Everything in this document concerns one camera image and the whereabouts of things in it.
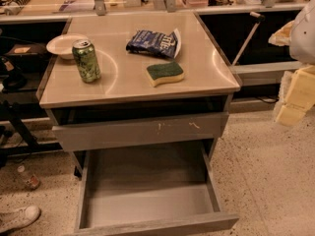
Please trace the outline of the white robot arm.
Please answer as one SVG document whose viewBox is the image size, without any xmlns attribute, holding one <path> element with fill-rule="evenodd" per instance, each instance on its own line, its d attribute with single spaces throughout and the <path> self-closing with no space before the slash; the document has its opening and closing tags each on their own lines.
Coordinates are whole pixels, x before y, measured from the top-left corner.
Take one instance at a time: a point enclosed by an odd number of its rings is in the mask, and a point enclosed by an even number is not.
<svg viewBox="0 0 315 236">
<path fill-rule="evenodd" d="M 315 105 L 315 0 L 310 0 L 293 21 L 273 33 L 268 42 L 287 45 L 290 57 L 302 63 L 294 73 L 284 72 L 274 108 L 277 123 L 293 126 Z"/>
</svg>

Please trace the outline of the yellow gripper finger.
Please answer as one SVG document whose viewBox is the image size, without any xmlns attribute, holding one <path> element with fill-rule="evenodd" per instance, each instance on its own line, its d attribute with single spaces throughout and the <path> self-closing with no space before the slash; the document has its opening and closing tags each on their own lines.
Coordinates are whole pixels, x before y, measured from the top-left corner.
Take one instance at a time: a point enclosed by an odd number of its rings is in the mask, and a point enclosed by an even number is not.
<svg viewBox="0 0 315 236">
<path fill-rule="evenodd" d="M 290 46 L 292 26 L 293 21 L 288 22 L 283 27 L 274 32 L 270 36 L 268 42 L 275 46 Z"/>
<path fill-rule="evenodd" d="M 285 71 L 275 105 L 275 121 L 284 126 L 297 124 L 315 105 L 315 66 L 306 65 L 294 73 Z"/>
</svg>

